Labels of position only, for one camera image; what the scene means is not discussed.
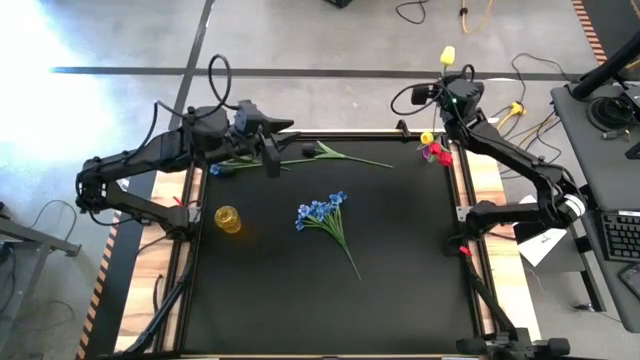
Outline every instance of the concrete floor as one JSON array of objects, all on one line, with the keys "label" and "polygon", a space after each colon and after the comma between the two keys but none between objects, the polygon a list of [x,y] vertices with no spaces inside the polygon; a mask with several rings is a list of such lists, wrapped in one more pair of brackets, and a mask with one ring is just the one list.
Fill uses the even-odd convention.
[{"label": "concrete floor", "polygon": [[[402,1],[355,0],[342,11],[321,0],[216,0],[208,20],[199,58],[205,67],[216,52],[235,68],[345,69],[439,71],[445,45],[457,47],[458,64],[470,62],[478,71],[513,72],[511,59],[530,52],[559,62],[567,72],[581,73],[596,65],[570,0],[508,0],[496,2],[486,28],[463,35],[454,1],[426,4],[421,26],[401,20],[394,11]],[[10,89],[0,100],[5,113],[0,132],[0,199],[12,218],[31,223],[50,199],[74,200],[73,179],[82,162],[133,148],[146,133],[152,103],[176,101],[182,76],[51,74],[49,67],[152,67],[185,69],[205,0],[79,0],[20,1],[11,11],[0,5],[0,39],[14,49],[0,65]],[[471,22],[478,21],[484,2],[471,2]],[[417,8],[405,7],[408,16]],[[555,73],[530,59],[518,60],[522,72]],[[398,117],[389,110],[391,97],[414,83],[407,79],[251,78],[234,80],[232,99],[253,99],[269,116],[291,118],[298,128],[390,128]],[[541,121],[551,112],[549,90],[562,83],[528,81],[524,103],[528,114],[518,129]],[[521,84],[487,81],[481,106],[488,114],[516,100]],[[187,104],[211,104],[206,78],[195,77]],[[407,118],[411,127],[431,127],[433,109]],[[156,132],[166,129],[162,114]],[[545,135],[559,146],[558,163],[580,183],[573,152],[561,126]],[[538,144],[535,154],[555,156]],[[509,201],[518,201],[532,187],[522,179],[505,180]],[[64,235],[70,219],[52,206],[38,228]],[[109,214],[103,214],[108,220]],[[21,329],[15,358],[43,353],[45,359],[72,359],[82,331],[108,229],[80,216],[70,241],[83,245],[76,258],[52,254],[36,288],[28,313],[34,324],[75,320],[51,331]],[[529,274],[538,322],[544,337],[569,338],[573,354],[632,359],[640,353],[640,336],[625,332],[598,314],[575,313],[569,304],[587,300],[578,274],[541,277]],[[605,292],[610,316],[617,316]]]}]

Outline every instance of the black mat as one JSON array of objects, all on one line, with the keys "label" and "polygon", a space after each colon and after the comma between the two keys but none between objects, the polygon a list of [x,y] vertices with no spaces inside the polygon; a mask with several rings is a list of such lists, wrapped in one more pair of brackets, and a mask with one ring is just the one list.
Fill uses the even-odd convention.
[{"label": "black mat", "polygon": [[[209,177],[185,352],[454,353],[473,336],[460,261],[440,252],[454,229],[448,170],[427,165],[416,143],[327,144],[395,168],[318,160],[277,179]],[[300,157],[300,145],[286,155]],[[300,204],[339,190],[362,281],[328,234],[294,226]],[[222,205],[239,211],[236,236],[215,227]]]},{"label": "black mat", "polygon": [[[631,5],[633,1],[640,7],[638,0],[582,0],[608,58],[640,30],[640,18]],[[640,80],[640,66],[628,72],[627,76],[630,80]]]}]

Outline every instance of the yellow cup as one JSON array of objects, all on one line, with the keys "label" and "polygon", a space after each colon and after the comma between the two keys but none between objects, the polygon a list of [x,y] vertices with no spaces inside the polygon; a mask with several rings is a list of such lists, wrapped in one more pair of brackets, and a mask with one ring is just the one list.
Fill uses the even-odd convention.
[{"label": "yellow cup", "polygon": [[238,216],[238,210],[233,206],[223,206],[218,209],[216,211],[215,220],[216,225],[229,234],[237,233],[242,227],[240,216]]}]

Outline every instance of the desk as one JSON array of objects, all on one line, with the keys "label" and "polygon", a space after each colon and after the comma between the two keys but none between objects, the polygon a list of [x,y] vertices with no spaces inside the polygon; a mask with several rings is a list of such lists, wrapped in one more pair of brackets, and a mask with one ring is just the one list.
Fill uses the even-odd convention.
[{"label": "desk", "polygon": [[[620,93],[619,87],[606,86],[597,89],[591,97]],[[586,118],[587,103],[574,100],[566,88],[553,89],[551,96],[597,206],[603,210],[638,209],[640,162],[627,160],[624,153],[640,141],[640,133],[633,131],[630,142],[603,141],[602,132]],[[582,223],[622,324],[628,331],[640,333],[640,301],[618,278],[618,273],[628,264],[605,260],[590,212],[582,217]]]},{"label": "desk", "polygon": [[[455,155],[456,181],[459,189],[465,189],[463,177],[461,175],[460,160],[457,152]],[[477,200],[491,200],[498,204],[505,202],[505,196],[500,181],[498,167],[495,161],[485,156],[468,154],[469,168],[475,196]],[[151,199],[163,205],[174,205],[172,198],[183,193],[185,173],[164,174],[158,173],[153,185]],[[198,196],[200,190],[200,176],[196,173],[194,183],[187,193],[191,194],[191,199]],[[460,191],[460,200],[463,204],[468,203],[469,197],[465,191]],[[503,235],[513,236],[512,230],[508,227],[496,229],[495,231]],[[140,246],[159,238],[163,233],[157,226],[146,227],[142,232]],[[138,334],[145,328],[153,315],[153,292],[158,274],[166,276],[170,264],[172,251],[177,251],[170,241],[162,241],[141,253],[136,261],[133,275],[130,282],[129,292],[126,298],[126,305],[122,315],[122,321],[117,328],[117,341],[115,350],[123,350],[135,341]],[[529,294],[522,261],[514,241],[503,240],[496,237],[486,238],[487,252],[490,259],[491,271],[496,288],[498,301],[517,327],[526,327],[532,340],[540,339],[540,331],[533,308],[533,303]],[[189,244],[183,244],[180,249],[180,260],[177,261],[177,268],[182,269],[185,262],[186,248]],[[477,254],[477,247],[472,246],[472,252]],[[103,341],[91,333],[93,319],[96,317],[100,303],[106,302],[104,299],[96,297],[92,300],[89,316],[85,323],[85,333],[81,339],[77,357],[84,359],[92,342]],[[176,329],[177,316],[180,304],[174,306],[167,323],[165,332],[164,349],[173,346],[175,335],[179,332]],[[483,328],[485,332],[493,331],[493,322],[486,307],[481,305]]]}]

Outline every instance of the blue flower bouquet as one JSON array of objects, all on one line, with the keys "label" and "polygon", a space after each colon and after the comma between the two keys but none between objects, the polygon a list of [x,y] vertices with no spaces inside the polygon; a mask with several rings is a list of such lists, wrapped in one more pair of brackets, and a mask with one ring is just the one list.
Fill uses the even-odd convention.
[{"label": "blue flower bouquet", "polygon": [[358,279],[362,280],[356,263],[351,257],[347,241],[344,238],[344,229],[342,228],[342,213],[340,205],[347,199],[347,195],[340,191],[337,194],[329,195],[330,202],[312,201],[310,206],[300,205],[298,208],[298,219],[296,220],[296,229],[302,231],[304,228],[318,228],[328,232],[340,244],[345,254],[353,266]]}]

